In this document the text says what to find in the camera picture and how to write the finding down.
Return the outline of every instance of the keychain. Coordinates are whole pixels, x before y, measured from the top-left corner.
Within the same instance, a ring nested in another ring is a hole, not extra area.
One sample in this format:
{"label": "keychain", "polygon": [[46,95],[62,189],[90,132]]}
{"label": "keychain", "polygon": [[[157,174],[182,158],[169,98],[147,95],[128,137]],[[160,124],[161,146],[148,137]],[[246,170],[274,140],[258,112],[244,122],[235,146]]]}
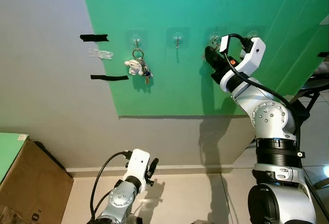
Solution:
{"label": "keychain", "polygon": [[216,34],[216,32],[214,33],[214,35],[212,35],[210,37],[210,43],[209,46],[211,46],[215,52],[217,52],[220,49],[221,46],[221,39],[220,37]]}
{"label": "keychain", "polygon": [[[129,73],[131,75],[140,75],[140,76],[144,76],[146,78],[146,83],[149,84],[150,79],[149,77],[153,77],[148,65],[146,64],[145,60],[144,60],[144,52],[139,49],[138,47],[138,41],[136,40],[136,46],[137,48],[133,50],[133,57],[134,60],[130,60],[130,61],[125,61],[124,64],[126,66],[129,66]],[[141,53],[141,57],[137,57],[135,55],[136,52],[140,52]]]}

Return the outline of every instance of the white wall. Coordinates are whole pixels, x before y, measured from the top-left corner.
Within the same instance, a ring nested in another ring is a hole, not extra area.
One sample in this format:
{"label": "white wall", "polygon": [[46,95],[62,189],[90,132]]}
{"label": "white wall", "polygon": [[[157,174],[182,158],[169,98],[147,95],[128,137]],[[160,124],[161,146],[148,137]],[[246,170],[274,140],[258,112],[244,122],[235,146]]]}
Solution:
{"label": "white wall", "polygon": [[[27,133],[66,167],[97,167],[139,147],[160,164],[231,164],[254,136],[248,118],[118,119],[80,34],[84,0],[0,0],[0,131]],[[116,161],[113,165],[122,165]]]}

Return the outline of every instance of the key ring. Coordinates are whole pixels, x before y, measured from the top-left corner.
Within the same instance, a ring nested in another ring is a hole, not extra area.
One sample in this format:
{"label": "key ring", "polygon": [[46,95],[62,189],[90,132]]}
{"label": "key ring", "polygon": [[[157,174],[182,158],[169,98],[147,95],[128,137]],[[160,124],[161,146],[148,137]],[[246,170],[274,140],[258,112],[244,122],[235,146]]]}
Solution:
{"label": "key ring", "polygon": [[136,56],[135,56],[135,52],[136,52],[136,51],[141,52],[141,53],[142,53],[142,58],[144,58],[144,52],[143,52],[141,49],[136,48],[136,49],[133,50],[133,57],[134,57],[135,59],[139,58],[139,57],[136,57]]}

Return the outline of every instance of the green screen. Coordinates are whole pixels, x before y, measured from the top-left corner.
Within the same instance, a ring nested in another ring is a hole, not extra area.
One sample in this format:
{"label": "green screen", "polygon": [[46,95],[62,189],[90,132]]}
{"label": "green screen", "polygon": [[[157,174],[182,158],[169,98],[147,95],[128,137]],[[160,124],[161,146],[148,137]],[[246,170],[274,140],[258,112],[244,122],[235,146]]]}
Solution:
{"label": "green screen", "polygon": [[[328,51],[328,28],[319,23],[328,14],[328,0],[85,0],[95,34],[109,34],[100,50],[114,53],[103,60],[106,74],[128,74],[133,39],[140,39],[153,73],[145,78],[109,83],[120,116],[242,114],[211,79],[202,58],[210,36],[239,33],[259,36],[266,51],[253,74],[282,95],[293,95]],[[173,39],[182,33],[179,48]],[[232,41],[229,54],[239,58]]]}
{"label": "green screen", "polygon": [[19,136],[15,133],[0,133],[0,183],[25,142],[17,140]]}

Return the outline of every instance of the clear tape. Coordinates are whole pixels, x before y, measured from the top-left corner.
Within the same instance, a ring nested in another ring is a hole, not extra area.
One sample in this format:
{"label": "clear tape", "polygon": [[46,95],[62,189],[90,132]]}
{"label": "clear tape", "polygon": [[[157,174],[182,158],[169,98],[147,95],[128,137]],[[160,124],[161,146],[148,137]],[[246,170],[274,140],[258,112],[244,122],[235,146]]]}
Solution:
{"label": "clear tape", "polygon": [[113,53],[108,52],[108,51],[98,50],[96,48],[90,48],[89,49],[89,56],[90,57],[98,57],[98,58],[101,58],[101,59],[111,60],[113,58]]}

